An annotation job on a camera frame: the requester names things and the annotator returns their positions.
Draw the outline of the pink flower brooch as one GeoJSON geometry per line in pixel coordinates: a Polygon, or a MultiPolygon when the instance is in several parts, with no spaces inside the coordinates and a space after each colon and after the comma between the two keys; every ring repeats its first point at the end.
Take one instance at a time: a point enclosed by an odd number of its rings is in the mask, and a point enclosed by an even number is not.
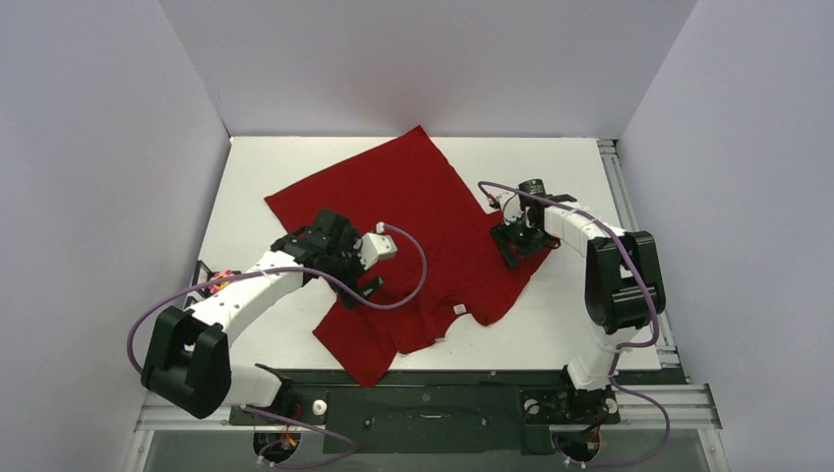
{"type": "Polygon", "coordinates": [[[208,287],[209,294],[215,294],[225,288],[228,284],[228,278],[239,274],[238,270],[226,269],[222,271],[215,271],[208,279],[210,286],[208,287]]]}

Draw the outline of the red t-shirt garment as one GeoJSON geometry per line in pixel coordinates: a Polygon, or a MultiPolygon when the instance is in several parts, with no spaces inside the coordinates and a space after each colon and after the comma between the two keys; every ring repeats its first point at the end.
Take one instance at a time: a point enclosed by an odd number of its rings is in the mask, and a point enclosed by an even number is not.
{"type": "Polygon", "coordinates": [[[373,147],[266,197],[288,231],[323,208],[363,233],[395,225],[397,254],[375,265],[383,286],[370,305],[334,304],[315,328],[318,341],[359,385],[375,385],[397,354],[432,346],[462,306],[479,324],[499,321],[546,253],[508,267],[487,213],[422,128],[373,147]]]}

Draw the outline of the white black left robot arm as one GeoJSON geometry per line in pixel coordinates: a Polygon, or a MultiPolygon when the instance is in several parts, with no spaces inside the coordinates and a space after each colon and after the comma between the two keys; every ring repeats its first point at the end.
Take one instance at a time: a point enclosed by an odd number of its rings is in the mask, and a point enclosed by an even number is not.
{"type": "Polygon", "coordinates": [[[319,210],[312,224],[274,241],[241,280],[187,309],[165,308],[153,325],[142,385],[198,419],[221,406],[252,405],[268,422],[286,420],[294,398],[282,388],[285,378],[264,365],[233,364],[234,341],[281,298],[323,273],[347,307],[359,305],[383,284],[375,277],[361,285],[361,277],[396,252],[381,231],[361,234],[347,217],[319,210]]]}

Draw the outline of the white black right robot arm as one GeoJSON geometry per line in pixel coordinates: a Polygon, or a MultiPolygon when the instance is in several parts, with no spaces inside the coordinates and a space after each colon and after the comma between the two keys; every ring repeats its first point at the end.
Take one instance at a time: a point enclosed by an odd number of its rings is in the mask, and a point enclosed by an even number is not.
{"type": "Polygon", "coordinates": [[[554,395],[557,411],[578,420],[593,408],[591,390],[611,383],[621,354],[657,341],[666,295],[654,236],[610,225],[575,197],[548,193],[540,179],[515,188],[498,185],[497,196],[490,193],[492,182],[478,187],[498,212],[517,205],[490,231],[507,267],[561,247],[584,260],[588,338],[566,365],[570,383],[554,395]]]}

